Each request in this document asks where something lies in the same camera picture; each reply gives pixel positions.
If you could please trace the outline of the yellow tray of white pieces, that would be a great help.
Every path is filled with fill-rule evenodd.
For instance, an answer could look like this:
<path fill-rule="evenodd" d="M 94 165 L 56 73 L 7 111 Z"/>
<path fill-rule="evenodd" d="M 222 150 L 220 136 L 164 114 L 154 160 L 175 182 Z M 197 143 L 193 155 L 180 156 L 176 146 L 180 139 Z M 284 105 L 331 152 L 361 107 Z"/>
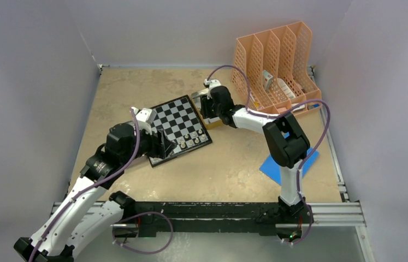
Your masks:
<path fill-rule="evenodd" d="M 191 94 L 192 102 L 198 109 L 199 116 L 204 123 L 206 129 L 214 129 L 222 126 L 222 120 L 216 115 L 214 109 L 214 103 L 212 99 L 208 98 L 206 90 L 201 90 Z"/>

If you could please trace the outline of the black and white chessboard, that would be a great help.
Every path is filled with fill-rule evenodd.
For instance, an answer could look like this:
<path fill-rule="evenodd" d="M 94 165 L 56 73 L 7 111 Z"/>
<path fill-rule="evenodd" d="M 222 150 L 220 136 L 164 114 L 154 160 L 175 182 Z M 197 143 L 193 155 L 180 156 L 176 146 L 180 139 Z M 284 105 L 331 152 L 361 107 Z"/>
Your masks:
<path fill-rule="evenodd" d="M 149 158 L 152 167 L 156 167 L 212 143 L 212 139 L 188 95 L 155 105 L 152 109 L 157 112 L 157 116 L 151 125 L 152 130 L 156 131 L 158 128 L 164 129 L 168 139 L 176 143 L 176 148 L 166 159 Z M 205 134 L 206 140 L 200 140 L 200 143 L 196 144 L 194 142 L 195 138 L 190 136 L 192 132 L 196 132 L 197 136 L 195 138 L 199 139 L 201 135 Z M 189 135 L 189 140 L 194 142 L 192 147 L 188 147 L 187 145 L 187 141 L 184 138 L 186 134 Z M 185 148 L 180 148 L 182 142 L 186 144 Z"/>

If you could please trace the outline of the orange file organizer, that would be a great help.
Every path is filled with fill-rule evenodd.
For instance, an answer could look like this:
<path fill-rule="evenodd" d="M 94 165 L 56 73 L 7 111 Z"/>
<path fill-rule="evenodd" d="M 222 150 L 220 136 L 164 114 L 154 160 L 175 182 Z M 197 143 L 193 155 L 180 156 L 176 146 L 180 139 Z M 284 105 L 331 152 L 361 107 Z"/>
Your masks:
<path fill-rule="evenodd" d="M 302 115 L 318 107 L 320 89 L 311 78 L 312 31 L 302 21 L 239 37 L 231 83 L 251 110 L 282 113 L 308 101 Z"/>

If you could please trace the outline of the black base bar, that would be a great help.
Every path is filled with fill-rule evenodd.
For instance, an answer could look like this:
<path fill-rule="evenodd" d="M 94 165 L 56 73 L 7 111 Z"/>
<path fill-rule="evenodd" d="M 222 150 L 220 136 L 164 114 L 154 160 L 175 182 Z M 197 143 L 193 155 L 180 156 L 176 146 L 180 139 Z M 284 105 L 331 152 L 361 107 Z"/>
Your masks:
<path fill-rule="evenodd" d="M 253 233 L 277 236 L 287 241 L 302 237 L 314 219 L 311 207 L 289 215 L 279 201 L 245 202 L 154 202 L 136 201 L 122 209 L 121 224 L 137 229 L 140 237 L 157 233 Z"/>

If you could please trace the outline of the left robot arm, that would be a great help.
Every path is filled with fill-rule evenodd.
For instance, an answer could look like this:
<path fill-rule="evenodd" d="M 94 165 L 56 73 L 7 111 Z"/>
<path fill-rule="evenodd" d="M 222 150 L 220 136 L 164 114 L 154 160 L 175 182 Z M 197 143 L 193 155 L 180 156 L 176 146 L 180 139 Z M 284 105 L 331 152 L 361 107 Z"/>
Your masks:
<path fill-rule="evenodd" d="M 90 157 L 61 205 L 30 237 L 21 237 L 14 249 L 24 261 L 74 261 L 101 231 L 116 223 L 129 223 L 154 211 L 137 211 L 137 203 L 123 192 L 111 194 L 89 218 L 93 204 L 124 174 L 137 158 L 165 159 L 176 144 L 162 129 L 144 122 L 120 123 L 110 128 L 106 142 Z"/>

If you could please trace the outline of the white stapler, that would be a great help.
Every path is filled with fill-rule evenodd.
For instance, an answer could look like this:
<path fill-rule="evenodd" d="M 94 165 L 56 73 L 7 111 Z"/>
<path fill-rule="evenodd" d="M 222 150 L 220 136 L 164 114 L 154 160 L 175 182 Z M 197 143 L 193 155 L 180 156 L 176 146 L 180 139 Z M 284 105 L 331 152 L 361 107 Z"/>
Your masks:
<path fill-rule="evenodd" d="M 292 104 L 292 112 L 303 111 L 305 107 L 305 104 L 294 103 Z"/>

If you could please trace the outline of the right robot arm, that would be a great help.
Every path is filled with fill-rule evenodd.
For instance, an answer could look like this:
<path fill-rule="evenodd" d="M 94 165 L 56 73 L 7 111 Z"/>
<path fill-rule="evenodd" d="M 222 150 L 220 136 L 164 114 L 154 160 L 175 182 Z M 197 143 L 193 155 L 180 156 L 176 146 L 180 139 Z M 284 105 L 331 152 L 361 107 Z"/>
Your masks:
<path fill-rule="evenodd" d="M 305 205 L 301 179 L 303 161 L 308 155 L 310 142 L 296 118 L 288 113 L 278 117 L 254 112 L 235 104 L 227 87 L 206 85 L 200 95 L 200 113 L 204 118 L 219 118 L 223 124 L 263 134 L 273 161 L 279 167 L 281 192 L 279 215 L 292 222 Z"/>

